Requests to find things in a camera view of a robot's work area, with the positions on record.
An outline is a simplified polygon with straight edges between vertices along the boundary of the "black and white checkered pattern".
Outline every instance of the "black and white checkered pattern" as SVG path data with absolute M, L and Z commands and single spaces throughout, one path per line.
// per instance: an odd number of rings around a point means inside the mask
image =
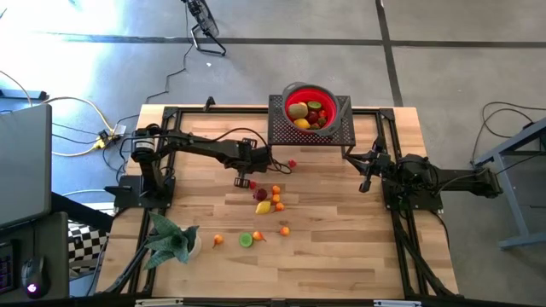
M 102 246 L 109 233 L 86 225 L 70 224 L 68 230 L 68 262 L 92 260 L 99 257 Z M 71 269 L 83 273 L 95 269 L 95 266 L 77 266 Z

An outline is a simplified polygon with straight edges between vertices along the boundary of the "checkered mat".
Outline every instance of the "checkered mat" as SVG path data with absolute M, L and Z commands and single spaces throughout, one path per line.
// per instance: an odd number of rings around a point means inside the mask
M 68 226 L 68 262 L 76 275 L 94 270 L 102 246 L 110 234 L 87 225 Z

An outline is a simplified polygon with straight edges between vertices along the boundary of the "computer mouse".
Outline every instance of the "computer mouse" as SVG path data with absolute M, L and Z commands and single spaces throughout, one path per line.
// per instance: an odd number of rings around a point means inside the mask
M 41 298 L 47 294 L 50 283 L 44 257 L 32 257 L 23 263 L 20 284 L 29 298 Z

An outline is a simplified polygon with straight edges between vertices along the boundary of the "lemon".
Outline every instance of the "lemon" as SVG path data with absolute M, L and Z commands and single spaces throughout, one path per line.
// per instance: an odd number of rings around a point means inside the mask
M 271 202 L 268 200 L 260 201 L 256 206 L 256 214 L 266 214 L 271 210 Z
M 309 129 L 309 127 L 311 127 L 307 119 L 296 119 L 294 120 L 293 124 L 297 125 L 298 128 L 301 128 L 301 129 Z

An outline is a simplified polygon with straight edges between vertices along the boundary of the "tripod leg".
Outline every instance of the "tripod leg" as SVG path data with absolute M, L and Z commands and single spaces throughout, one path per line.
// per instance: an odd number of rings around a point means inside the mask
M 191 37 L 193 38 L 194 40 L 194 46 L 197 50 L 199 50 L 200 52 L 203 52 L 203 53 L 208 53 L 208 54 L 211 54 L 211 55 L 221 55 L 221 56 L 225 56 L 225 53 L 226 53 L 226 49 L 225 47 L 216 39 L 214 38 L 212 35 L 210 35 L 209 33 L 203 33 L 205 34 L 205 36 L 207 36 L 208 38 L 211 38 L 214 43 L 216 43 L 218 46 L 220 46 L 220 48 L 223 50 L 222 52 L 220 51 L 215 51 L 215 50 L 208 50 L 208 49 L 202 49 L 200 47 L 200 45 L 197 43 L 197 39 L 195 39 L 195 31 L 197 31 L 199 29 L 199 25 L 195 25 L 193 28 L 191 28 Z

